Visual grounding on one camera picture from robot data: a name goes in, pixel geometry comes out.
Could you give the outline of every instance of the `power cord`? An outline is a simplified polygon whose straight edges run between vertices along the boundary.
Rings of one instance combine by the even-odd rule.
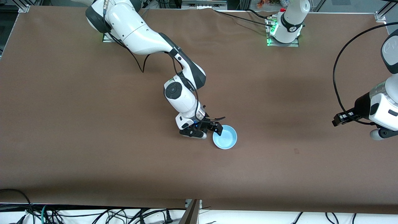
[[[252,12],[252,13],[254,13],[254,15],[256,15],[256,16],[258,16],[258,17],[260,17],[260,18],[267,19],[266,16],[262,16],[262,15],[258,14],[256,11],[254,11],[254,10],[252,10],[252,9],[249,9],[249,8],[248,8],[248,9],[246,9],[245,11]]]
[[[169,224],[169,223],[172,223],[173,222],[173,220],[172,220],[172,218],[171,218],[171,216],[170,216],[170,211],[169,210],[166,210],[166,220],[165,220],[165,224]]]
[[[347,47],[351,42],[353,42],[355,39],[357,39],[359,36],[361,36],[361,35],[363,35],[363,34],[369,32],[369,31],[372,31],[372,30],[374,30],[374,29],[381,28],[381,27],[385,27],[385,26],[392,26],[392,25],[398,25],[398,22],[392,22],[392,23],[387,23],[387,24],[382,24],[382,25],[374,26],[374,27],[372,27],[372,28],[369,28],[369,29],[367,29],[367,30],[365,30],[365,31],[363,31],[363,32],[361,32],[361,33],[359,33],[358,35],[356,35],[355,37],[353,37],[350,41],[348,41],[348,42],[344,45],[344,47],[343,47],[343,48],[341,49],[341,51],[339,52],[339,54],[338,54],[338,56],[337,56],[337,58],[336,58],[336,61],[334,62],[334,66],[333,66],[333,86],[334,86],[334,92],[336,93],[337,101],[339,102],[339,105],[340,105],[341,109],[343,110],[344,114],[345,114],[347,117],[349,117],[351,120],[353,120],[353,121],[355,121],[355,122],[358,122],[358,123],[360,123],[360,124],[365,124],[365,125],[376,125],[374,122],[369,122],[369,123],[367,123],[367,122],[363,122],[363,121],[357,120],[357,119],[355,119],[353,116],[349,115],[349,114],[347,113],[347,111],[345,110],[345,108],[344,108],[344,106],[343,106],[343,104],[342,104],[342,102],[341,102],[340,95],[339,95],[339,92],[337,91],[337,86],[336,86],[336,67],[337,67],[337,62],[339,61],[339,58],[340,58],[341,54],[343,53],[344,49],[346,49],[346,47]]]
[[[26,199],[26,201],[27,201],[27,203],[28,203],[28,206],[29,206],[30,211],[32,212],[32,214],[35,213],[35,211],[34,211],[33,208],[32,208],[32,203],[30,202],[29,198],[26,196],[26,194],[25,194],[24,192],[22,192],[22,191],[20,191],[20,190],[17,190],[17,189],[12,189],[12,188],[0,189],[0,193],[1,193],[1,192],[6,192],[6,191],[13,191],[13,192],[20,193],[20,194]],[[33,224],[36,223],[35,220],[36,220],[35,217],[33,217]]]
[[[334,218],[336,219],[336,223],[332,222],[332,221],[329,219],[328,213],[325,212],[325,216],[326,216],[326,218],[328,219],[328,221],[329,221],[331,224],[339,224],[339,220],[337,219],[337,216],[336,216],[333,212],[332,212],[332,215],[333,215]]]
[[[102,21],[103,21],[105,27],[109,27],[108,24],[107,24],[106,21],[105,21],[105,15],[106,15],[106,9],[103,10]],[[127,50],[130,52],[130,54],[133,56],[135,62],[137,62],[138,68],[140,69],[140,71],[141,71],[142,73],[144,73],[144,71],[145,71],[145,63],[146,63],[146,60],[148,59],[148,57],[149,57],[151,54],[149,54],[149,55],[147,55],[147,56],[145,57],[145,59],[144,59],[144,64],[142,65],[142,68],[141,68],[140,63],[138,62],[138,60],[137,60],[137,58],[135,57],[135,55],[133,54],[133,52],[131,52],[130,49],[129,49],[122,41],[116,39],[115,36],[113,36],[113,35],[111,34],[111,31],[110,31],[110,30],[108,31],[108,34],[109,34],[109,36],[111,36],[111,38],[112,38],[118,45],[120,45],[121,47],[127,49]]]
[[[25,219],[26,215],[23,215],[16,224],[23,224],[23,220]]]
[[[218,12],[220,14],[224,14],[226,16],[235,17],[235,18],[238,18],[238,19],[241,19],[241,20],[246,20],[246,21],[249,21],[249,22],[252,22],[252,23],[256,23],[256,24],[272,27],[271,24],[265,24],[265,23],[260,23],[260,22],[254,21],[254,20],[248,20],[246,18],[242,18],[242,17],[239,17],[239,16],[234,16],[234,15],[231,15],[231,14],[228,14],[228,13],[225,13],[225,12],[219,12],[219,11],[216,11],[216,10],[215,10],[215,12]]]
[[[296,220],[292,223],[292,224],[297,224],[297,222],[299,221],[300,216],[303,214],[304,212],[300,212],[296,218]]]
[[[356,213],[354,213],[354,216],[352,217],[352,224],[354,224],[354,222],[355,222],[355,217],[357,217]]]

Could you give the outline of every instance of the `wire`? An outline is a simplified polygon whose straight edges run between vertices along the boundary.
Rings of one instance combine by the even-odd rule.
[[[130,220],[127,224],[132,223],[136,218],[138,218],[138,216],[142,215],[142,213],[144,213],[144,212],[146,212],[146,211],[148,211],[148,210],[149,210],[148,208],[142,208],[139,212],[137,212],[137,214],[135,214],[135,215],[131,218],[131,220]]]
[[[128,219],[127,219],[127,214],[126,214],[126,212],[124,211],[124,209],[123,209],[123,213],[124,213],[124,215],[125,215],[125,217],[126,217],[126,223],[127,223],[127,221],[128,221]]]
[[[168,2],[166,2],[166,1],[160,2],[159,0],[155,0],[155,1],[157,1],[157,2],[159,2],[159,3],[162,3],[162,4],[169,4],[169,3],[171,2],[171,0],[169,0]]]
[[[258,16],[258,17],[260,17],[260,18],[267,19],[266,16],[262,16],[262,15],[258,14],[256,11],[254,11],[254,10],[252,10],[252,9],[249,9],[249,8],[248,8],[248,9],[246,9],[245,11],[250,11],[250,12],[254,13],[254,15],[256,15],[256,16]]]
[[[357,217],[356,213],[354,213],[354,216],[352,217],[352,224],[354,224],[354,222],[355,222],[355,217]]]
[[[146,213],[146,214],[142,214],[142,216],[140,217],[140,219],[138,219],[134,224],[137,224],[137,223],[139,223],[140,221],[141,221],[141,219],[144,219],[144,218],[146,218],[146,217],[148,217],[148,216],[150,216],[150,215],[153,215],[153,214],[155,214],[155,213],[158,213],[158,212],[161,212],[162,214],[163,214],[163,216],[164,216],[164,220],[165,220],[165,222],[166,222],[166,216],[164,215],[164,211],[166,211],[167,209],[162,209],[162,210],[156,210],[156,211],[151,211],[151,212],[148,212],[148,213]]]
[[[242,3],[242,0],[239,1],[239,4],[238,4],[238,6],[236,7],[235,10],[238,10],[238,8],[239,8],[239,6],[240,6],[241,3]]]
[[[108,218],[107,218],[107,220],[105,221],[105,224],[109,224],[109,221],[110,221],[112,218],[118,218],[118,219],[120,219],[120,220],[123,221],[123,224],[126,224],[125,221],[124,221],[123,219],[121,219],[121,218],[119,218],[119,217],[116,217],[116,215],[118,215],[118,214],[121,213],[122,211],[124,211],[124,209],[121,209],[121,210],[118,211],[117,213],[108,212]]]
[[[174,71],[176,72],[176,74],[178,74],[177,69],[176,69],[176,63],[174,62],[174,58],[173,58],[173,67],[174,67]],[[225,118],[225,116],[224,116],[224,117],[216,118],[216,119],[213,119],[213,120],[210,120],[210,121],[206,121],[206,120],[201,120],[201,119],[199,119],[199,118],[196,116],[196,112],[198,111],[198,108],[199,108],[199,95],[198,95],[198,91],[196,90],[195,86],[192,84],[192,82],[191,82],[189,79],[185,78],[184,76],[180,76],[180,77],[182,77],[183,79],[185,79],[186,81],[188,81],[189,84],[191,85],[191,87],[193,88],[193,90],[195,91],[195,95],[196,95],[196,109],[195,109],[195,113],[194,113],[194,114],[195,114],[195,119],[196,119],[196,120],[198,120],[198,121],[200,121],[200,122],[203,122],[203,123],[213,123],[213,122],[221,121],[222,119]]]
[[[231,15],[231,14],[228,14],[228,13],[225,13],[225,12],[219,12],[219,11],[216,11],[216,10],[215,10],[215,12],[218,12],[220,14],[224,14],[224,15],[227,15],[227,16],[232,16],[232,17],[235,17],[235,18],[238,18],[238,19],[241,19],[241,20],[246,20],[246,21],[249,21],[249,22],[252,22],[252,23],[256,23],[256,24],[261,24],[261,25],[264,25],[264,26],[272,27],[271,24],[265,24],[265,23],[260,23],[260,22],[253,21],[253,20],[248,20],[248,19],[245,19],[245,18],[242,18],[242,17],[239,17],[239,16],[234,16],[234,15]]]
[[[337,216],[336,216],[333,212],[332,212],[332,215],[333,215],[334,218],[336,219],[336,223],[332,222],[332,221],[329,219],[328,213],[325,212],[325,216],[326,216],[326,218],[329,220],[330,223],[332,223],[332,224],[339,224],[339,220],[337,219]]]
[[[25,204],[0,204],[0,208],[7,208],[10,207],[10,211],[15,211],[15,208],[24,208],[28,214],[31,214],[33,216],[33,218],[38,218],[41,219],[41,215],[37,215],[35,214],[35,212],[41,214],[41,209],[36,209],[34,208],[34,205],[32,205],[33,208],[33,212],[30,210],[30,206],[29,205],[25,205]],[[51,223],[51,221],[48,219],[48,217],[44,216],[44,218],[46,219],[47,223]]]
[[[342,104],[342,102],[341,102],[340,95],[339,95],[339,92],[337,91],[337,86],[336,86],[336,67],[337,67],[337,62],[339,61],[339,58],[340,58],[341,54],[343,53],[344,49],[345,49],[351,42],[353,42],[355,39],[357,39],[359,36],[361,36],[361,35],[363,35],[363,34],[369,32],[369,31],[372,31],[372,30],[374,30],[374,29],[381,28],[381,27],[385,27],[385,26],[392,26],[392,25],[398,25],[398,22],[392,22],[392,23],[387,23],[387,24],[382,24],[382,25],[374,26],[374,27],[372,27],[372,28],[369,28],[369,29],[367,29],[367,30],[365,30],[365,31],[363,31],[363,32],[361,32],[361,33],[359,33],[359,34],[357,34],[355,37],[353,37],[350,41],[348,41],[348,42],[344,45],[344,47],[343,47],[343,48],[341,49],[341,51],[339,52],[339,54],[338,54],[338,56],[337,56],[337,58],[336,58],[336,61],[334,62],[334,66],[333,66],[333,86],[334,86],[334,92],[336,93],[337,101],[339,102],[339,105],[340,105],[341,109],[343,110],[344,114],[345,114],[347,117],[349,117],[351,120],[353,120],[353,121],[355,121],[355,122],[358,122],[358,123],[360,123],[360,124],[375,125],[374,122],[367,123],[367,122],[362,122],[362,121],[360,121],[360,120],[357,120],[357,119],[355,119],[354,117],[352,117],[351,115],[349,115],[349,114],[347,113],[347,111],[345,110],[345,108],[344,108],[344,106],[343,106],[343,104]]]
[[[101,213],[85,214],[85,215],[75,215],[75,216],[58,214],[58,216],[61,216],[61,217],[85,217],[85,216],[97,216],[97,215],[100,215],[100,214],[101,214]]]
[[[101,213],[97,218],[94,219],[94,221],[92,222],[92,224],[96,224],[98,222],[98,220],[100,220],[100,218],[107,212],[109,212],[110,209],[107,209],[105,212]]]
[[[105,27],[107,27],[107,23],[106,23],[106,21],[105,21],[105,13],[103,14],[102,21],[103,21]],[[129,49],[123,42],[121,42],[120,40],[116,39],[115,36],[113,36],[113,35],[111,34],[110,31],[108,32],[108,34],[109,34],[109,36],[111,36],[111,38],[112,38],[118,45],[120,45],[121,47],[127,49],[127,50],[130,52],[130,54],[133,56],[135,62],[137,62],[138,68],[140,69],[140,71],[141,71],[142,73],[144,73],[144,71],[145,71],[145,63],[146,63],[146,60],[147,60],[147,58],[148,58],[151,54],[149,54],[149,55],[147,55],[147,56],[145,57],[144,64],[143,64],[143,66],[142,66],[142,68],[141,68],[140,63],[138,62],[138,60],[137,60],[137,58],[135,57],[135,55],[130,51],[130,49]]]
[[[47,205],[43,206],[43,209],[41,210],[41,224],[44,224],[44,211],[46,209]]]
[[[398,1],[397,1],[397,0],[381,0],[381,1],[384,1],[384,2],[393,2],[393,3],[398,3]]]
[[[296,220],[295,220],[292,224],[297,224],[297,222],[298,222],[300,216],[301,216],[303,213],[304,213],[304,212],[300,212],[300,213],[298,214]]]
[[[28,205],[29,205],[29,208],[30,208],[32,214],[34,214],[34,210],[33,210],[33,208],[32,208],[32,203],[30,202],[29,198],[26,196],[26,194],[25,194],[24,192],[22,192],[22,191],[20,191],[20,190],[18,190],[18,189],[12,189],[12,188],[0,189],[0,193],[1,193],[1,192],[6,192],[6,191],[14,191],[14,192],[20,193],[20,194],[26,199],[26,201],[27,201],[27,203],[28,203]],[[33,217],[33,224],[36,223],[35,220],[36,220],[35,217]]]

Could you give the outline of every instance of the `black cable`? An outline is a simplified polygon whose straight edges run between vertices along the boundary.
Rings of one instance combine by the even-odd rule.
[[[248,9],[246,9],[245,11],[250,11],[250,12],[254,13],[256,16],[258,16],[258,17],[260,17],[260,18],[267,19],[266,16],[262,16],[262,15],[258,14],[256,11],[254,11],[254,10],[252,10],[252,9],[249,9],[249,8],[248,8]]]
[[[120,219],[120,220],[122,220],[123,224],[126,224],[125,221],[124,221],[124,219],[119,218],[119,217],[116,217],[116,216],[115,216],[114,218]]]
[[[101,213],[86,214],[86,215],[75,215],[75,216],[58,214],[58,216],[61,216],[61,217],[84,217],[84,216],[97,216],[97,215],[100,215],[100,214],[101,214]]]
[[[148,211],[148,210],[149,210],[148,208],[142,208],[139,212],[137,212],[137,214],[135,214],[135,215],[131,218],[131,220],[130,220],[127,224],[132,223],[136,218],[138,218],[138,216],[140,216],[140,214],[142,214],[142,213],[144,213],[144,212],[146,212],[146,211]]]
[[[357,120],[357,119],[355,119],[354,117],[352,117],[351,115],[349,115],[349,114],[347,113],[347,111],[345,110],[345,108],[344,108],[344,106],[343,106],[343,104],[342,104],[342,102],[341,102],[340,95],[339,95],[339,92],[337,91],[337,86],[336,86],[336,67],[337,67],[337,62],[339,61],[339,58],[340,58],[341,54],[343,53],[344,49],[345,49],[352,41],[354,41],[355,39],[357,39],[359,36],[361,36],[361,35],[363,35],[363,34],[369,32],[369,31],[372,31],[372,30],[374,30],[374,29],[381,28],[381,27],[385,27],[385,26],[392,26],[392,25],[398,25],[398,22],[392,22],[392,23],[387,23],[387,24],[382,24],[382,25],[374,26],[374,27],[372,27],[372,28],[369,28],[369,29],[367,29],[367,30],[365,30],[365,31],[363,31],[363,32],[361,32],[361,33],[359,33],[359,34],[357,34],[355,37],[353,37],[350,41],[348,41],[348,42],[344,45],[344,47],[343,47],[343,48],[341,49],[341,51],[339,52],[339,54],[338,54],[338,56],[337,56],[337,58],[336,58],[336,61],[334,62],[334,66],[333,66],[333,86],[334,86],[334,92],[336,93],[337,101],[339,102],[339,105],[340,105],[341,109],[343,110],[344,114],[345,114],[347,117],[349,117],[351,120],[353,120],[353,121],[355,121],[355,122],[358,122],[358,123],[360,123],[360,124],[375,125],[374,122],[367,123],[367,122],[362,122],[362,121],[360,121],[360,120]]]
[[[169,2],[166,2],[166,1],[164,1],[164,2],[160,2],[159,0],[155,0],[155,1],[157,1],[157,2],[159,2],[159,3],[162,3],[162,4],[169,4],[170,2],[171,2],[171,0],[169,0]]]
[[[14,191],[14,192],[18,192],[21,195],[23,195],[23,197],[26,199],[26,201],[27,201],[27,203],[29,205],[30,210],[32,211],[33,214],[35,213],[35,211],[32,208],[32,203],[30,202],[29,198],[26,196],[26,194],[24,192],[22,192],[22,191],[20,191],[18,189],[12,189],[12,188],[0,189],[0,193],[1,192],[6,192],[6,191]],[[33,217],[33,224],[35,224],[35,223],[36,223],[36,219],[35,219],[35,217]]]
[[[155,213],[158,213],[158,212],[161,212],[162,214],[163,214],[163,216],[164,216],[164,220],[166,220],[166,216],[164,215],[164,211],[166,211],[167,209],[163,209],[163,210],[156,210],[156,211],[151,211],[151,212],[148,212],[148,213],[146,213],[146,214],[142,214],[142,216],[140,217],[140,219],[138,220],[138,221],[136,221],[134,224],[138,224],[140,221],[141,221],[141,219],[143,220],[144,218],[146,218],[146,217],[148,217],[148,216],[150,216],[150,215],[153,215],[153,214],[155,214]]]
[[[174,58],[173,58],[173,67],[174,67],[174,71],[176,72],[176,74],[178,74],[178,72],[177,72],[177,69],[176,69],[176,63],[174,62]],[[185,77],[183,77],[186,81],[188,81],[189,82],[189,84],[191,85],[191,87],[193,88],[193,90],[195,91],[195,94],[196,94],[196,109],[195,109],[195,119],[196,120],[198,120],[198,121],[200,121],[200,122],[203,122],[203,123],[212,123],[212,122],[217,122],[217,121],[221,121],[222,119],[224,119],[225,118],[225,116],[224,117],[221,117],[221,118],[216,118],[216,119],[213,119],[213,120],[210,120],[210,121],[206,121],[206,120],[201,120],[201,119],[199,119],[197,116],[196,116],[196,112],[198,111],[198,108],[199,108],[199,95],[198,95],[198,91],[196,90],[196,88],[195,88],[195,86],[192,84],[192,82],[189,80],[189,79],[187,79],[187,78],[185,78]]]
[[[95,220],[92,222],[92,224],[96,224],[98,222],[98,220],[100,220],[100,218],[107,212],[109,212],[110,209],[107,209],[105,212],[101,213],[97,218],[95,218]]]
[[[106,21],[105,21],[105,14],[103,14],[102,21],[103,21],[105,27],[107,27],[107,23],[106,23]],[[111,34],[110,31],[108,32],[108,34],[111,36],[111,38],[112,38],[117,44],[119,44],[121,47],[127,49],[127,50],[130,52],[130,54],[133,56],[135,62],[137,62],[138,68],[140,69],[140,71],[141,71],[142,73],[144,73],[144,70],[145,70],[145,62],[146,62],[146,59],[150,56],[150,54],[146,56],[146,58],[145,58],[145,60],[144,60],[144,64],[143,64],[143,66],[142,66],[142,68],[141,68],[140,63],[138,62],[138,60],[137,60],[137,58],[135,57],[135,55],[130,51],[130,49],[129,49],[123,42],[121,42],[120,40],[116,39],[115,36],[113,36],[113,35]]]
[[[224,15],[227,15],[227,16],[232,16],[232,17],[235,17],[235,18],[238,18],[238,19],[241,19],[241,20],[246,20],[246,21],[249,21],[249,22],[252,22],[252,23],[256,23],[256,24],[261,24],[261,25],[264,25],[264,26],[272,27],[271,24],[265,24],[265,23],[260,23],[260,22],[253,21],[253,20],[248,20],[246,18],[242,18],[242,17],[239,17],[239,16],[234,16],[234,15],[231,15],[231,14],[228,14],[228,13],[225,13],[225,12],[219,12],[219,11],[216,11],[216,10],[215,10],[215,12],[218,12],[220,14],[224,14]]]
[[[46,211],[46,210],[44,210],[43,217],[44,217],[44,219],[46,219],[46,220],[47,220],[47,222],[45,222],[45,223],[51,224],[51,221],[50,221],[49,215],[48,215],[48,213],[47,213],[47,211]]]
[[[33,216],[33,218],[36,217],[38,219],[41,219],[41,215],[39,215],[39,214],[41,214],[41,210],[43,208],[42,206],[32,205],[32,208],[33,208],[33,211],[34,211],[34,212],[32,212],[30,210],[30,206],[29,205],[25,205],[25,204],[0,204],[0,208],[8,208],[8,207],[12,208],[12,209],[9,209],[10,211],[15,211],[15,208],[24,208],[28,212],[28,214],[31,214]],[[46,220],[45,223],[57,224],[57,223],[54,223],[53,221],[51,221],[50,218],[48,217],[48,215],[44,216],[44,219]],[[61,219],[58,223],[62,224],[63,223],[63,219]]]
[[[354,224],[354,222],[355,222],[355,217],[357,217],[356,213],[354,213],[354,216],[352,217],[352,224]]]
[[[58,220],[58,217],[57,217],[56,215],[54,215],[54,213],[52,213],[52,215],[51,215],[51,220],[53,221],[53,223],[55,223],[54,217],[56,217],[57,220]]]
[[[124,209],[123,209],[123,213],[124,213],[124,215],[125,215],[126,223],[127,223],[129,220],[127,219],[127,214],[126,214],[126,212],[124,211]]]
[[[124,209],[121,209],[121,210],[118,211],[117,213],[108,212],[108,218],[107,218],[107,220],[105,221],[105,224],[109,224],[109,221],[110,221],[112,218],[118,218],[118,219],[120,219],[120,220],[123,221],[123,224],[126,224],[126,223],[124,222],[123,219],[121,219],[121,218],[119,218],[119,217],[116,217],[116,215],[118,215],[118,214],[121,213],[122,211],[124,211]]]
[[[392,3],[398,3],[398,0],[381,0],[381,1],[384,1],[384,2],[392,2]]]
[[[304,212],[300,212],[296,218],[296,220],[292,223],[292,224],[297,224],[297,222],[299,221],[300,216],[303,214]]]
[[[164,221],[164,223],[165,224],[169,224],[169,223],[172,223],[172,222],[173,222],[173,220],[172,220],[172,218],[170,216],[170,211],[166,210],[166,220]]]
[[[333,212],[332,212],[332,215],[333,215],[334,218],[336,219],[336,223],[332,222],[332,221],[329,219],[328,213],[325,212],[325,216],[326,216],[326,218],[329,220],[330,223],[332,223],[332,224],[339,224],[339,220],[337,219],[337,216],[336,216]]]
[[[25,219],[26,215],[23,215],[16,224],[23,224],[23,220]]]
[[[133,218],[133,216],[128,216],[127,214],[126,214],[126,212],[125,211],[123,211],[123,213],[124,213],[124,215],[122,215],[122,214],[116,214],[115,212],[113,212],[113,211],[109,211],[109,213],[112,213],[112,214],[115,214],[115,215],[118,215],[118,216],[120,216],[120,217],[124,217],[124,218],[126,218],[126,219],[129,219],[129,218]]]

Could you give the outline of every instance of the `robotic arm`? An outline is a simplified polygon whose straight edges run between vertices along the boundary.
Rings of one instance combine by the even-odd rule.
[[[398,135],[398,30],[384,41],[381,57],[392,76],[359,97],[354,108],[347,111],[356,120],[365,118],[375,123],[377,129],[370,132],[374,140]],[[351,121],[345,113],[339,113],[332,123],[337,126]]]
[[[86,10],[90,25],[109,38],[113,37],[124,44],[132,53],[148,55],[167,53],[183,67],[163,87],[169,103],[179,112],[176,123],[180,134],[193,138],[206,138],[207,130],[218,135],[222,126],[210,120],[193,92],[206,82],[203,69],[195,64],[173,41],[163,33],[153,31],[137,13],[140,9],[137,0],[97,0]]]
[[[270,35],[281,43],[291,43],[300,35],[303,21],[310,11],[311,5],[308,0],[291,0],[285,12],[278,12],[275,28]]]

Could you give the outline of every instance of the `metal bracket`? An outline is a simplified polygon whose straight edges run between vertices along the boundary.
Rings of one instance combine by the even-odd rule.
[[[12,0],[18,7],[18,13],[26,13],[29,11],[31,1]]]
[[[312,11],[319,12],[319,10],[322,8],[322,6],[325,4],[325,2],[326,2],[326,0],[321,0],[316,7],[312,7]]]
[[[200,199],[187,199],[185,206],[188,205],[187,210],[184,212],[178,224],[197,224],[199,209],[202,207],[202,200]]]
[[[277,47],[298,47],[299,39],[298,37],[291,43],[281,43],[275,39],[270,33],[273,32],[274,27],[277,26],[276,15],[268,16],[265,20],[266,24],[271,24],[273,27],[266,26],[265,33],[267,34],[267,46],[277,46]]]
[[[379,11],[375,12],[375,20],[378,23],[386,23],[386,14],[392,10],[398,3],[397,2],[387,2]]]

